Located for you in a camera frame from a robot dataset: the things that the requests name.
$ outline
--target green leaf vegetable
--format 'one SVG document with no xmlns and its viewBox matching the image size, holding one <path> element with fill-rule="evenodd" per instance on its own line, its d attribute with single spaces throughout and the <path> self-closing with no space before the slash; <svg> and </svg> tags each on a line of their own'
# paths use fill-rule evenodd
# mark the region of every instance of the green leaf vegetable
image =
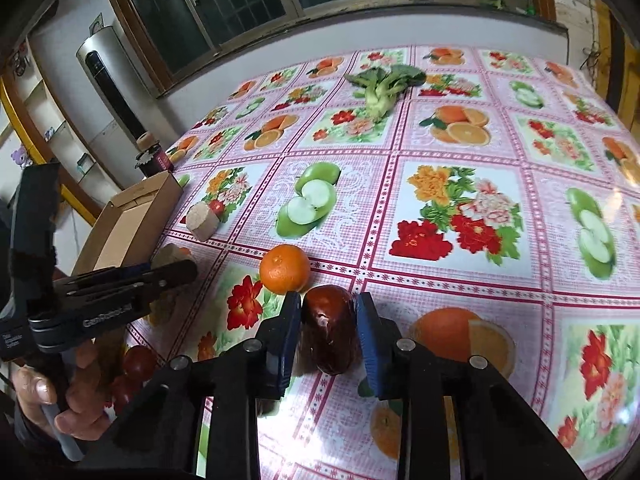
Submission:
<svg viewBox="0 0 640 480">
<path fill-rule="evenodd" d="M 426 74 L 410 65 L 392 65 L 390 72 L 381 67 L 369 68 L 356 75 L 345 74 L 350 83 L 365 89 L 364 99 L 367 117 L 374 122 L 381 120 L 393 109 L 398 94 L 409 86 L 420 86 L 426 80 Z"/>
</svg>

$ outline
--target brown cardboard box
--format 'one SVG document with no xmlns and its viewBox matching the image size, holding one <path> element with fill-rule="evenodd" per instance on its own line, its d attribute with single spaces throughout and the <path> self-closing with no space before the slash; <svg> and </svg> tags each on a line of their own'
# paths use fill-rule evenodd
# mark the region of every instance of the brown cardboard box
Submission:
<svg viewBox="0 0 640 480">
<path fill-rule="evenodd" d="M 73 275 L 148 262 L 181 195 L 174 176 L 163 171 L 112 197 L 91 230 Z"/>
</svg>

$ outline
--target cherry tomato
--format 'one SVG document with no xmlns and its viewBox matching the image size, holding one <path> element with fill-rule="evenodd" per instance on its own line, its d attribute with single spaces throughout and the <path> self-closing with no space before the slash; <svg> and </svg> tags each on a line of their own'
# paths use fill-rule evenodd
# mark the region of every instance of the cherry tomato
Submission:
<svg viewBox="0 0 640 480">
<path fill-rule="evenodd" d="M 122 360 L 122 370 L 131 379 L 143 383 L 148 381 L 156 370 L 156 358 L 146 346 L 132 346 Z"/>
<path fill-rule="evenodd" d="M 209 209 L 213 211 L 214 215 L 220 216 L 225 211 L 225 204 L 220 200 L 212 200 L 209 203 Z"/>
<path fill-rule="evenodd" d="M 111 395 L 113 396 L 113 410 L 119 415 L 124 407 L 142 389 L 142 383 L 126 375 L 117 376 L 111 383 Z"/>
</svg>

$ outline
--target human hand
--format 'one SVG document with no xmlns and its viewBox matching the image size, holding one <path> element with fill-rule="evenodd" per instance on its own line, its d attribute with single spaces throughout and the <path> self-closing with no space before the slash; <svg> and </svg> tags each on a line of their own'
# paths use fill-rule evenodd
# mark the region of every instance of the human hand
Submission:
<svg viewBox="0 0 640 480">
<path fill-rule="evenodd" d="M 80 440 L 98 440 L 110 424 L 104 413 L 106 394 L 98 389 L 100 366 L 97 357 L 97 349 L 91 340 L 76 349 L 76 371 L 66 391 L 69 409 L 54 420 L 60 433 Z M 12 380 L 24 416 L 54 437 L 42 412 L 43 404 L 54 404 L 58 399 L 51 381 L 29 367 L 14 372 Z"/>
</svg>

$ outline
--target dark glass jar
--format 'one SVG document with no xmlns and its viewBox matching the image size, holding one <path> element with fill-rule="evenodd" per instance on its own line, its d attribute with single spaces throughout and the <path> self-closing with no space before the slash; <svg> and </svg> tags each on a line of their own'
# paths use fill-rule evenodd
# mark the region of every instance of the dark glass jar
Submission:
<svg viewBox="0 0 640 480">
<path fill-rule="evenodd" d="M 162 146 L 152 134 L 147 132 L 142 135 L 136 144 L 141 152 L 136 157 L 136 168 L 140 168 L 146 177 L 154 176 L 161 171 L 174 170 L 174 164 L 166 156 Z"/>
</svg>

